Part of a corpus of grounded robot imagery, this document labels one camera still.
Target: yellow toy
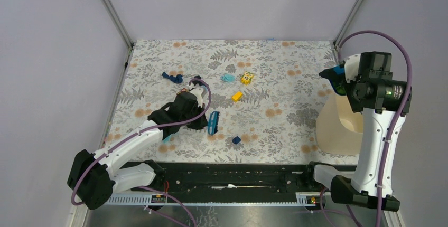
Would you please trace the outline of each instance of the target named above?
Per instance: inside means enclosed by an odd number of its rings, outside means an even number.
[[[238,91],[238,92],[235,93],[235,95],[232,97],[232,100],[233,100],[234,102],[237,102],[241,97],[242,97],[242,92]]]
[[[244,74],[241,76],[241,83],[248,85],[250,82],[252,82],[252,78],[254,77],[253,73],[245,71]]]

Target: floral tablecloth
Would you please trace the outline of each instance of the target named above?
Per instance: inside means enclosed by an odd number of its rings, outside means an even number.
[[[356,164],[358,156],[324,153],[315,140],[315,119],[333,94],[318,73],[334,65],[328,41],[139,40],[106,145],[123,139],[200,75],[212,91],[206,117],[220,112],[219,132],[209,136],[206,130],[182,127],[170,141],[150,146],[134,160]],[[163,78],[163,71],[182,74],[184,82]],[[244,71],[255,74],[247,86],[239,81]],[[237,80],[221,81],[225,73]],[[237,91],[243,97],[234,103],[231,97]],[[235,145],[236,136],[241,142]]]

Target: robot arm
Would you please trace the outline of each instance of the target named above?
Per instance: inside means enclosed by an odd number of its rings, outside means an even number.
[[[399,208],[399,201],[392,197],[391,171],[397,138],[409,111],[410,95],[391,140],[385,140],[406,87],[406,82],[392,80],[390,64],[390,53],[362,53],[350,56],[345,64],[319,74],[330,80],[337,94],[347,95],[352,111],[361,112],[364,121],[359,162],[352,179],[344,177],[332,166],[314,166],[314,180],[332,191],[335,203],[375,209],[378,200],[382,200],[384,210],[397,211]],[[377,180],[385,144],[389,144],[389,149],[382,177],[382,194],[378,198]]]
[[[203,129],[207,125],[206,107],[202,103],[204,95],[204,88],[190,84],[189,89],[178,92],[173,102],[154,111],[124,140],[93,153],[87,150],[79,152],[73,161],[67,184],[91,210],[107,202],[112,193],[150,185],[156,175],[150,165],[142,163],[129,168],[121,167],[144,148],[178,132],[182,125]]]

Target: white wall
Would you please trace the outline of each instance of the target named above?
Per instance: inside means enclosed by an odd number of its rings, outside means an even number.
[[[392,177],[406,226],[446,226],[448,2],[365,0],[349,33],[366,29],[397,39],[413,63],[413,99],[399,137]],[[357,36],[346,43],[342,54],[372,50],[392,52],[394,79],[406,79],[403,57],[381,37]]]
[[[112,2],[134,40],[333,40],[355,0]]]
[[[0,225],[64,226],[126,47],[100,0],[0,0]]]

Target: yellow block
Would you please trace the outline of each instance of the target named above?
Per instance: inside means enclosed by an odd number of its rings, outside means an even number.
[[[242,92],[238,91],[238,92],[235,93],[235,95],[232,97],[232,100],[233,100],[234,102],[237,102],[241,97],[242,97]]]

